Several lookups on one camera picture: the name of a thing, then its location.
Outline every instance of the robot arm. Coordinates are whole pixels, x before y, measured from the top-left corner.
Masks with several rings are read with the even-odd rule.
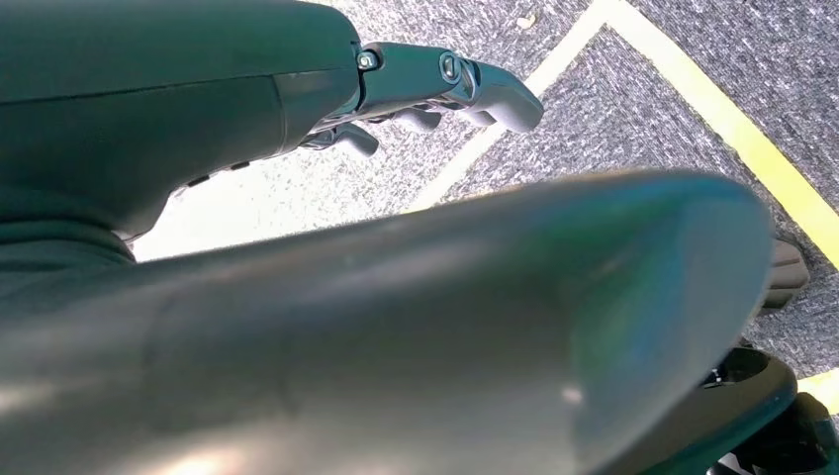
[[[463,111],[523,132],[542,116],[506,71],[442,48],[362,47],[345,17],[307,3],[7,2],[0,32],[0,70],[14,71],[0,73],[3,222],[129,239],[172,190],[218,170],[301,144],[372,153],[353,121],[429,129]]]

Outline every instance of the floor marking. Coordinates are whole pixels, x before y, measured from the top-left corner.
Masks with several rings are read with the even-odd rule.
[[[606,20],[661,75],[769,189],[792,219],[839,268],[839,215],[755,124],[699,66],[641,12],[625,1]]]
[[[574,26],[559,44],[545,57],[545,59],[528,77],[524,84],[541,96],[568,68],[577,54],[586,47],[589,41],[601,30],[609,10],[616,0],[594,0],[589,8],[580,15]],[[469,168],[490,147],[504,136],[506,130],[499,124],[493,124],[470,139],[454,158],[449,161],[440,173],[419,192],[406,213],[424,210],[437,204],[446,192],[457,183]]]
[[[839,368],[798,381],[798,391],[810,393],[830,414],[839,414]]]

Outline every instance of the screw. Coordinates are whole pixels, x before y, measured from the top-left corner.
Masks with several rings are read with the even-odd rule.
[[[358,63],[358,68],[362,71],[369,71],[379,67],[379,56],[373,51],[362,51],[358,54],[355,62]]]
[[[460,60],[453,52],[447,51],[440,56],[440,73],[449,84],[460,82]]]

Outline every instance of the yellow tape line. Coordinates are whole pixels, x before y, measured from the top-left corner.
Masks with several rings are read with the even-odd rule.
[[[830,414],[839,414],[839,369],[798,381],[798,391],[810,393]]]
[[[606,23],[646,56],[705,122],[733,147],[834,267],[839,215],[755,124],[673,40],[625,1]]]

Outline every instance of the white tape line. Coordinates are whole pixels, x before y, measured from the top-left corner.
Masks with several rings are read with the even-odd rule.
[[[568,34],[528,77],[524,84],[541,96],[565,72],[577,54],[600,31],[606,22],[608,12],[615,0],[594,0],[589,8],[580,15]],[[493,124],[463,145],[451,161],[446,163],[440,173],[419,192],[414,202],[405,210],[406,213],[424,210],[437,204],[448,190],[457,183],[469,168],[490,147],[504,136],[504,127]]]

